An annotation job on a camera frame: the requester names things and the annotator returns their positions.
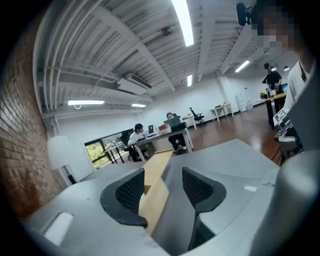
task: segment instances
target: black clothing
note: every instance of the black clothing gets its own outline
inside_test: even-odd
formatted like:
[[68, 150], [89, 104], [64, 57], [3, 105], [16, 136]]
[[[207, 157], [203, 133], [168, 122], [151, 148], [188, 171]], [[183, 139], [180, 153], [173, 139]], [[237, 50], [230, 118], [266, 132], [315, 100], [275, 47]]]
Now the black clothing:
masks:
[[274, 90], [275, 84], [279, 83], [282, 77], [277, 71], [271, 71], [270, 74], [266, 75], [265, 79], [266, 79], [266, 84], [270, 85], [271, 90]]
[[186, 142], [185, 142], [184, 136], [181, 133], [173, 135], [173, 136], [170, 136], [169, 137], [169, 141], [172, 144], [174, 150], [177, 150], [179, 144], [181, 146], [183, 146], [183, 147], [186, 146]]

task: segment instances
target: white lampshade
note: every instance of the white lampshade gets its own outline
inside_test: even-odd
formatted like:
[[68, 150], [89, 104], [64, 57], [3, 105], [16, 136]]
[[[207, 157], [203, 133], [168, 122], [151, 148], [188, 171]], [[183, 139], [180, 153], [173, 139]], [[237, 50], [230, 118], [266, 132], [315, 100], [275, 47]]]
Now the white lampshade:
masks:
[[47, 152], [51, 170], [56, 170], [70, 163], [71, 145], [66, 136], [50, 138], [47, 142]]

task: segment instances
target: brick wall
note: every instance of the brick wall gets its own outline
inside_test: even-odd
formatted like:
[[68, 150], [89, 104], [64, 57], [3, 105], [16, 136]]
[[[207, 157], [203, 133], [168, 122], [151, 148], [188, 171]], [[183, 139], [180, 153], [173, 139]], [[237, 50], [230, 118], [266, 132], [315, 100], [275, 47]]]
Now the brick wall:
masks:
[[61, 191], [49, 171], [47, 133], [34, 91], [32, 56], [38, 24], [18, 42], [0, 83], [0, 179], [19, 219]]

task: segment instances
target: lamp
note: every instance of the lamp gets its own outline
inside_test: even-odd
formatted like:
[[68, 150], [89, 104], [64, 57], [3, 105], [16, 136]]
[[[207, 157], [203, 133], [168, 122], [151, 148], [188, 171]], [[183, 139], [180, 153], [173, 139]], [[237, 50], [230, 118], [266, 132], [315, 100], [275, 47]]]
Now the lamp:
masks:
[[63, 168], [72, 184], [76, 184], [72, 172], [69, 170], [71, 159], [71, 146], [66, 136], [54, 136], [47, 142], [47, 152], [49, 158], [50, 170]]

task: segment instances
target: white shirt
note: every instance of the white shirt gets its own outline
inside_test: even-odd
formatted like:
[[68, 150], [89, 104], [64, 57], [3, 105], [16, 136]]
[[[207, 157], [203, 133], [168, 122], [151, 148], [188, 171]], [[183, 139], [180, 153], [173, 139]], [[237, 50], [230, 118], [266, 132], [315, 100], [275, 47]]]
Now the white shirt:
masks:
[[143, 139], [144, 136], [142, 133], [136, 134], [135, 132], [131, 133], [129, 141], [128, 141], [128, 146], [135, 144], [138, 140]]
[[296, 104], [299, 96], [305, 89], [307, 85], [307, 81], [310, 78], [310, 74], [304, 71], [306, 76], [306, 81], [303, 81], [301, 75], [301, 69], [299, 65], [299, 61], [294, 65], [294, 67], [290, 70], [288, 76], [288, 89], [286, 92], [286, 99], [283, 108], [291, 109], [294, 104]]

